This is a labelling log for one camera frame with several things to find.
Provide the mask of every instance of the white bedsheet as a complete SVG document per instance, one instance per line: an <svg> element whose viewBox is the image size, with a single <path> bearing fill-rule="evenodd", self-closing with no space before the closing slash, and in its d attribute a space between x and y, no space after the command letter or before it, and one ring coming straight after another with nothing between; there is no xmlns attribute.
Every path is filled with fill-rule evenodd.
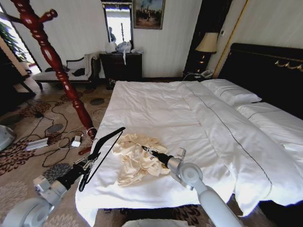
<svg viewBox="0 0 303 227"><path fill-rule="evenodd" d="M117 82L97 138L122 126L125 133L158 137L171 155L176 155L179 147L185 148L185 161L201 167L204 183L225 202L235 192L245 215L259 200L287 205L303 199L303 180L292 160L201 83ZM109 140L101 153L113 142ZM140 183L119 187L116 179L121 167L120 158L110 153L85 190L76 192L77 210L91 226L99 208L199 203L195 191L185 189L170 176L147 176Z"/></svg>

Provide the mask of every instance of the framed painting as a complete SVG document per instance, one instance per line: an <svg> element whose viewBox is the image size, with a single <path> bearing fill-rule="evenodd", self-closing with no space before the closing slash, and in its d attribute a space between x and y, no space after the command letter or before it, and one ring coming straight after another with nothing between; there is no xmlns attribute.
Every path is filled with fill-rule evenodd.
<svg viewBox="0 0 303 227"><path fill-rule="evenodd" d="M165 0L134 0L134 28L162 29Z"/></svg>

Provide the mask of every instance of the lampshade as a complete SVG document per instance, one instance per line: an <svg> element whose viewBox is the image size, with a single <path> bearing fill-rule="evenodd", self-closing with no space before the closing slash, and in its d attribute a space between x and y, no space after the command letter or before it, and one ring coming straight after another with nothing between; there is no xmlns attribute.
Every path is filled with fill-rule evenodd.
<svg viewBox="0 0 303 227"><path fill-rule="evenodd" d="M217 37L218 33L216 32L206 32L196 51L216 53Z"/></svg>

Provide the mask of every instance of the mirror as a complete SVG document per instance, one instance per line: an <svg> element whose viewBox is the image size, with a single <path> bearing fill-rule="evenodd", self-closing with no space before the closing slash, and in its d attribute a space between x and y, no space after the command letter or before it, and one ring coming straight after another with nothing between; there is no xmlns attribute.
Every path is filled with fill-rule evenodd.
<svg viewBox="0 0 303 227"><path fill-rule="evenodd" d="M102 7L107 26L108 41L116 44L131 41L133 44L132 29L132 2L131 1L103 1Z"/></svg>

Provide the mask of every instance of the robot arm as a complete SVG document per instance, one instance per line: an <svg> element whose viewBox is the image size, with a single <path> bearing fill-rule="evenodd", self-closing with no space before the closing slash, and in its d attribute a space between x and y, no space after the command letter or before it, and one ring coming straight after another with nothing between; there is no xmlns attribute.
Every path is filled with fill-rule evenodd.
<svg viewBox="0 0 303 227"><path fill-rule="evenodd" d="M196 189L201 206L216 227L243 226L221 197L211 187L203 183L201 169L193 163L183 163L183 158L186 154L185 149L181 148L181 153L178 154L180 158L175 158L144 146L142 148L157 157L160 162L170 169L171 175L176 181L190 190Z"/></svg>
<svg viewBox="0 0 303 227"><path fill-rule="evenodd" d="M31 198L17 204L5 217L2 227L42 226L49 214L60 204L63 195L81 175L84 176L79 185L79 190L82 191L84 189L94 162L100 155L100 148L107 140L120 132L122 133L124 129L125 127L122 127L100 138L92 154L75 162L69 172L64 176L58 177L51 185L42 175L36 178L34 185L39 190L42 198Z"/></svg>

